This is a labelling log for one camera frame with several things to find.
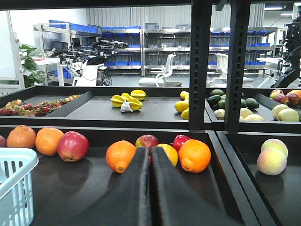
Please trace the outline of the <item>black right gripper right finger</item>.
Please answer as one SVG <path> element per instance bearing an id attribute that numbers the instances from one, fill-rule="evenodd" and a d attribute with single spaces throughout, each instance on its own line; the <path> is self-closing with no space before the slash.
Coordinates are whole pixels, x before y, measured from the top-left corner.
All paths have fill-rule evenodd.
<path id="1" fill-rule="evenodd" d="M 174 167 L 161 147 L 152 149 L 161 226 L 242 226 L 233 200 L 223 197 L 211 169 L 201 174 Z"/>

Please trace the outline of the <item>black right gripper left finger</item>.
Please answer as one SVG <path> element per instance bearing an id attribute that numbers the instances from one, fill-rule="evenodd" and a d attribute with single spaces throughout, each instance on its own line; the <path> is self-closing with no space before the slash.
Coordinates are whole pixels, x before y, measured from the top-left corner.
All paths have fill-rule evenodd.
<path id="1" fill-rule="evenodd" d="M 96 203 L 70 220 L 71 226 L 149 226 L 149 148 L 138 147 L 128 168 Z"/>

